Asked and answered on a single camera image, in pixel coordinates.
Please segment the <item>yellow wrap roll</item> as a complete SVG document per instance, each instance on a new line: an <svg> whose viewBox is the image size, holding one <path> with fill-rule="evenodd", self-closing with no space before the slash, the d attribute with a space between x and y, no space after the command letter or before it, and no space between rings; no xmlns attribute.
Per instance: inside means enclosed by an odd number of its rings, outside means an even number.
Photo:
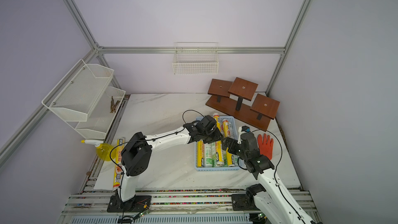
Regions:
<svg viewBox="0 0 398 224"><path fill-rule="evenodd" d="M216 125L217 125L219 132L221 132L219 114L214 113L213 118L216 121ZM223 158L223 153L222 153L222 142L221 141L216 141L212 145L212 158L213 158L213 166L214 167L223 167L224 166L224 158Z"/></svg>
<svg viewBox="0 0 398 224"><path fill-rule="evenodd" d="M231 137L231 132L229 129L229 122L224 119L222 121L222 128L223 128L223 133L225 138L230 138ZM235 167L235 162L233 159L233 155L229 153L228 151L225 151L225 162L227 167Z"/></svg>
<svg viewBox="0 0 398 224"><path fill-rule="evenodd" d="M204 142L200 140L197 143L197 167L202 168L204 166Z"/></svg>

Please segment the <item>long yellow wrap box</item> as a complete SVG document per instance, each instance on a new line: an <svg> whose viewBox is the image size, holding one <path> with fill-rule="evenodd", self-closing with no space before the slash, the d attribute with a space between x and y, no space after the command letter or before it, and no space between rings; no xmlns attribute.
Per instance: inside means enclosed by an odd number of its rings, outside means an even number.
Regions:
<svg viewBox="0 0 398 224"><path fill-rule="evenodd" d="M124 143L125 143L125 138L118 138L116 147L112 151L112 158L117 165L114 167L114 179L113 179L113 190L116 190L119 188L121 181L122 181L122 172L123 169L122 167L122 155L121 152L124 148Z"/></svg>

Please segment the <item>light blue plastic basket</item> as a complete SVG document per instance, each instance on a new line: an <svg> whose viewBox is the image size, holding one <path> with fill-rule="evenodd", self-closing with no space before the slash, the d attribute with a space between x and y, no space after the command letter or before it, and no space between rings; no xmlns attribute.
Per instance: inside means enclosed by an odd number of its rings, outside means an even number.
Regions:
<svg viewBox="0 0 398 224"><path fill-rule="evenodd" d="M220 116L219 121L220 121L220 125L221 125L221 133L223 133L223 128L222 128L222 121L226 119L229 122L229 129L231 132L231 138L233 139L238 139L238 132L237 132L237 128L235 125L235 119L232 116ZM226 162L225 162L225 151L222 150L223 153L223 158L224 158L224 166L223 167L212 167L212 168L205 168L204 166L202 168L198 168L197 167L197 144L195 147L195 168L197 171L234 171L234 170L239 170L239 166L238 166L238 162L237 162L237 156L233 155L233 159L235 162L235 167L227 167L226 166Z"/></svg>

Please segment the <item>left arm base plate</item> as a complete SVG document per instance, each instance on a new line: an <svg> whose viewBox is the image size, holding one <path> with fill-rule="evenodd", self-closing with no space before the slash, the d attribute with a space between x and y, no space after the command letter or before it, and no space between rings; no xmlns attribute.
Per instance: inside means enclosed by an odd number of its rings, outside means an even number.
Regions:
<svg viewBox="0 0 398 224"><path fill-rule="evenodd" d="M120 197L115 194L111 196L107 207L108 213L134 212L141 213L149 208L151 196L135 196L130 200L122 202Z"/></svg>

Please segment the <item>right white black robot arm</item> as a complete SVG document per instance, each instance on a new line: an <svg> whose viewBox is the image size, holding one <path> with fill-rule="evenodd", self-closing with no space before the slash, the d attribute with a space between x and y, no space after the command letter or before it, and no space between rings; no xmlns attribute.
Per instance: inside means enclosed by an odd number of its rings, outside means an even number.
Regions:
<svg viewBox="0 0 398 224"><path fill-rule="evenodd" d="M315 221L297 203L277 174L277 167L260 153L254 134L244 132L240 140L223 138L222 149L237 155L257 183L246 189L246 201L238 207L248 206L260 210L272 224L314 224Z"/></svg>

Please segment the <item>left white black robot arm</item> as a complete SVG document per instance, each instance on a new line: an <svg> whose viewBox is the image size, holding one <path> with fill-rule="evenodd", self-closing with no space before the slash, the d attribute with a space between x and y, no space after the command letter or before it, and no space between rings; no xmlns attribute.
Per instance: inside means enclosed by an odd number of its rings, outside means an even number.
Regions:
<svg viewBox="0 0 398 224"><path fill-rule="evenodd" d="M139 175L148 168L150 158L154 153L178 145L199 141L211 144L222 139L223 135L217 127L216 120L209 115L201 120L185 123L182 127L169 132L147 136L141 132L134 134L124 144L121 152L119 168L122 170L122 176L117 196L122 203L135 198Z"/></svg>

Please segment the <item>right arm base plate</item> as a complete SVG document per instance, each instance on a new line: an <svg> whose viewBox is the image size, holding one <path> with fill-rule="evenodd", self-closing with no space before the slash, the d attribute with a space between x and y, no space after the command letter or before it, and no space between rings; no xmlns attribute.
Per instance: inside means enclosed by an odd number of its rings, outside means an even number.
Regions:
<svg viewBox="0 0 398 224"><path fill-rule="evenodd" d="M254 196L260 192L266 192L261 184L252 185L246 188L244 194L232 194L232 208L234 211L258 211L255 205Z"/></svg>

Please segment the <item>white roll grape picture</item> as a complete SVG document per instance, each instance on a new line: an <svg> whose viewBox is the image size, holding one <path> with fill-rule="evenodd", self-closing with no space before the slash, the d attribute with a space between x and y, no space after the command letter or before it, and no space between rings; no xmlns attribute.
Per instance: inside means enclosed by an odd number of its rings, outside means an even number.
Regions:
<svg viewBox="0 0 398 224"><path fill-rule="evenodd" d="M212 144L205 144L204 146L204 167L213 167Z"/></svg>

